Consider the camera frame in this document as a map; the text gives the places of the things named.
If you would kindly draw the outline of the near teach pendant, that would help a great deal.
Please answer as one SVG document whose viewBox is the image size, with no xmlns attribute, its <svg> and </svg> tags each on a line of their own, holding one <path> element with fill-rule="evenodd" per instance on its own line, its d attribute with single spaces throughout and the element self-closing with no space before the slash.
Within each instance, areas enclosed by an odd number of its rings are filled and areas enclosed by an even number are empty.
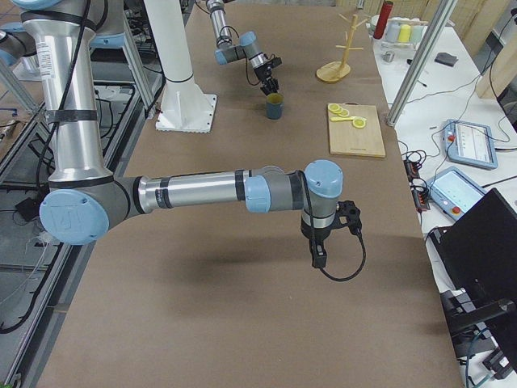
<svg viewBox="0 0 517 388">
<path fill-rule="evenodd" d="M 454 221 L 467 213 L 487 191 L 463 171 L 449 167 L 427 181 L 430 198 Z"/>
</svg>

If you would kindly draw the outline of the small steel cup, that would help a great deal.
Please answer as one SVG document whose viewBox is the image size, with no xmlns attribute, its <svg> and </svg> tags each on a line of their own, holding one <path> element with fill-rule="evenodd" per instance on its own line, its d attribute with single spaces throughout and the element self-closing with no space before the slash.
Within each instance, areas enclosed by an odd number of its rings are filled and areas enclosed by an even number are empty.
<svg viewBox="0 0 517 388">
<path fill-rule="evenodd" d="M 394 58 L 395 58 L 395 52 L 394 51 L 386 51 L 385 53 L 383 53 L 382 55 L 382 59 L 384 62 L 386 63 L 392 63 L 394 61 Z"/>
</svg>

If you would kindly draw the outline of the lemon slice front left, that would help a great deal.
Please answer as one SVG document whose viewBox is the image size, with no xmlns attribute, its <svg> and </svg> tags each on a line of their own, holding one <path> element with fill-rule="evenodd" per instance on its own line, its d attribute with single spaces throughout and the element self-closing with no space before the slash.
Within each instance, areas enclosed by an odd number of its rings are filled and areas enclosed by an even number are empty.
<svg viewBox="0 0 517 388">
<path fill-rule="evenodd" d="M 367 120 L 363 117 L 355 117 L 352 119 L 352 125 L 357 129 L 363 129 L 366 127 Z"/>
</svg>

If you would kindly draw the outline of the light blue cup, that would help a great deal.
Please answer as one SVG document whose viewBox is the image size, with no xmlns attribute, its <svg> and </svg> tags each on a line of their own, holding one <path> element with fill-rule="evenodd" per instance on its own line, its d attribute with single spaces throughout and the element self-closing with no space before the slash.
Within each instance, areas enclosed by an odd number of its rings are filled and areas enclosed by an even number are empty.
<svg viewBox="0 0 517 388">
<path fill-rule="evenodd" d="M 398 42 L 398 37 L 401 30 L 401 24 L 397 21 L 388 23 L 385 33 L 385 40 L 390 43 Z"/>
</svg>

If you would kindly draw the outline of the small black square pad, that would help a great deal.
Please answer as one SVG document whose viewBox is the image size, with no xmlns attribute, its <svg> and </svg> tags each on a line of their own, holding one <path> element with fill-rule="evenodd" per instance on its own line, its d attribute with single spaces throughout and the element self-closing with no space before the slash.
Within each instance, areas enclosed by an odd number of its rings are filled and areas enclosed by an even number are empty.
<svg viewBox="0 0 517 388">
<path fill-rule="evenodd" d="M 437 53 L 435 62 L 448 67 L 453 67 L 458 62 L 458 57 L 450 53 Z"/>
</svg>

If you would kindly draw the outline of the black monitor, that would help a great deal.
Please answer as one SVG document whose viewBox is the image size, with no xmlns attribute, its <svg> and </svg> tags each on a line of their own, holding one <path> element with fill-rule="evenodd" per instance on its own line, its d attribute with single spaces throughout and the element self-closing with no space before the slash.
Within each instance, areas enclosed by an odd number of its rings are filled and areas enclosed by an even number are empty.
<svg viewBox="0 0 517 388">
<path fill-rule="evenodd" d="M 431 233 L 439 257 L 474 310 L 446 313 L 449 331 L 485 323 L 516 367 L 516 211 L 500 192 L 488 191 L 453 226 Z"/>
</svg>

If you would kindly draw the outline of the dark green mug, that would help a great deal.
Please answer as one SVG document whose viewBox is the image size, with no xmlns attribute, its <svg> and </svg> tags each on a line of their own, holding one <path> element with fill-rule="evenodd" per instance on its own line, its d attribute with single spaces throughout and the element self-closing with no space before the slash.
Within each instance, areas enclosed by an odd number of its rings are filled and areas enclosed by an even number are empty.
<svg viewBox="0 0 517 388">
<path fill-rule="evenodd" d="M 270 120 L 278 120 L 283 114 L 284 97 L 280 93 L 270 93 L 266 97 L 266 116 Z"/>
</svg>

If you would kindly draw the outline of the red thermos bottle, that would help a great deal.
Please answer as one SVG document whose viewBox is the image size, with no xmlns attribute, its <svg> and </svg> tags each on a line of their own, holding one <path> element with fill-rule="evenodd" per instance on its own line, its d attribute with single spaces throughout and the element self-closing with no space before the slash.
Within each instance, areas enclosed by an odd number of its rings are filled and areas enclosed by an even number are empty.
<svg viewBox="0 0 517 388">
<path fill-rule="evenodd" d="M 373 38 L 376 40 L 380 40 L 384 33 L 389 20 L 390 13 L 393 9 L 394 2 L 393 1 L 383 1 L 382 7 L 380 9 L 379 17 L 376 22 L 376 29 L 373 33 Z"/>
</svg>

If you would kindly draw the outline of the teach pendant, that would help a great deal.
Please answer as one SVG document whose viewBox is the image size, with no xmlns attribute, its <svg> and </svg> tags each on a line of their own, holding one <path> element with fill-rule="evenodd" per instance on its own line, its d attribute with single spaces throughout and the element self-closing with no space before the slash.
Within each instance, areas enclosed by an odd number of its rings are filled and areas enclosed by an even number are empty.
<svg viewBox="0 0 517 388">
<path fill-rule="evenodd" d="M 444 148 L 452 162 L 494 170 L 498 160 L 488 125 L 449 119 L 443 126 Z"/>
<path fill-rule="evenodd" d="M 463 171 L 449 167 L 427 181 L 430 198 L 454 221 L 467 213 L 487 191 Z"/>
</svg>

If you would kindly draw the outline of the aluminium frame post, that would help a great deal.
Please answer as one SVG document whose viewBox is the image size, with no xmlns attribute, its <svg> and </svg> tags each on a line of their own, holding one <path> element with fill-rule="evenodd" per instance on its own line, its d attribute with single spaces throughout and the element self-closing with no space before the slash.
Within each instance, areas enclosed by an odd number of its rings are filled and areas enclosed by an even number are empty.
<svg viewBox="0 0 517 388">
<path fill-rule="evenodd" d="M 401 116 L 408 98 L 416 86 L 424 66 L 431 55 L 431 51 L 435 47 L 444 27 L 450 19 L 456 4 L 457 0 L 442 0 L 439 3 L 438 9 L 426 29 L 422 41 L 414 55 L 412 64 L 410 65 L 410 68 L 408 69 L 397 92 L 395 100 L 393 101 L 392 107 L 386 116 L 386 124 L 388 126 L 394 127 Z"/>
</svg>

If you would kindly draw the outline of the wooden cup rack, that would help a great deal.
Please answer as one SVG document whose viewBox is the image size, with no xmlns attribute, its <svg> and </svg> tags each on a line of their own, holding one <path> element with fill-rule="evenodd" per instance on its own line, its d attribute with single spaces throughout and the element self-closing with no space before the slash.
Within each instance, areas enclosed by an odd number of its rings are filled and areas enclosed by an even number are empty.
<svg viewBox="0 0 517 388">
<path fill-rule="evenodd" d="M 343 49 L 343 55 L 339 61 L 331 61 L 318 68 L 315 73 L 318 80 L 327 84 L 335 84 L 351 72 L 351 66 L 348 64 L 350 51 L 363 50 L 362 47 L 353 47 L 352 43 L 357 28 L 364 24 L 367 19 L 359 22 L 357 14 L 353 14 L 351 20 L 342 14 L 339 16 L 350 24 L 349 30 L 345 33 L 346 43 L 344 45 L 336 45 L 336 48 Z"/>
</svg>

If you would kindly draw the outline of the grey cup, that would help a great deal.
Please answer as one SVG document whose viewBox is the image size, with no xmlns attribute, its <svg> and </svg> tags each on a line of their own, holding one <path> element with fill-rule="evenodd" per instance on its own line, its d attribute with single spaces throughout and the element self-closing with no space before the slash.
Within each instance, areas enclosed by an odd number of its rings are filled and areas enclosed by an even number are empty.
<svg viewBox="0 0 517 388">
<path fill-rule="evenodd" d="M 422 40 L 422 36 L 424 33 L 424 25 L 415 24 L 410 27 L 410 43 L 418 44 Z"/>
</svg>

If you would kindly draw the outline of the bamboo cutting board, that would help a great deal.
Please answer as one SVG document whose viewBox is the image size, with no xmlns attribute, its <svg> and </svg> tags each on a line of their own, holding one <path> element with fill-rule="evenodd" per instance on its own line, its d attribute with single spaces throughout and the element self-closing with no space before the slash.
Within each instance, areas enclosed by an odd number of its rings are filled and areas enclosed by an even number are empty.
<svg viewBox="0 0 517 388">
<path fill-rule="evenodd" d="M 352 125 L 352 120 L 330 121 L 331 117 L 338 114 L 328 110 L 329 104 L 327 104 L 327 117 L 332 154 L 374 158 L 386 156 L 379 117 L 374 105 L 338 103 L 350 112 L 349 116 L 359 116 L 367 120 L 365 128 L 357 129 Z"/>
</svg>

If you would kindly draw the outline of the yellow cup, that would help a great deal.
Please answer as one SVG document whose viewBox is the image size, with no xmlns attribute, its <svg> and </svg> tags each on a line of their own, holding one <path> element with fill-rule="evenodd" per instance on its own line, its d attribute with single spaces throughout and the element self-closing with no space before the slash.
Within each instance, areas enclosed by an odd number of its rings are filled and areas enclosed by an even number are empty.
<svg viewBox="0 0 517 388">
<path fill-rule="evenodd" d="M 410 42 L 410 35 L 411 35 L 411 26 L 407 23 L 400 24 L 399 25 L 399 35 L 397 38 L 397 41 L 399 43 L 409 43 Z"/>
</svg>

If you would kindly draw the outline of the far teach pendant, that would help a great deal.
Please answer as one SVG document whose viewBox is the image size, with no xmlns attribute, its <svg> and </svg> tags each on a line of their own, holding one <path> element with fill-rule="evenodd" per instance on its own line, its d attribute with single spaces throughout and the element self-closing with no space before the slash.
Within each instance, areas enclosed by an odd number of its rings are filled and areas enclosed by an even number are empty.
<svg viewBox="0 0 517 388">
<path fill-rule="evenodd" d="M 449 119 L 443 126 L 444 148 L 452 162 L 494 170 L 498 160 L 488 125 Z"/>
</svg>

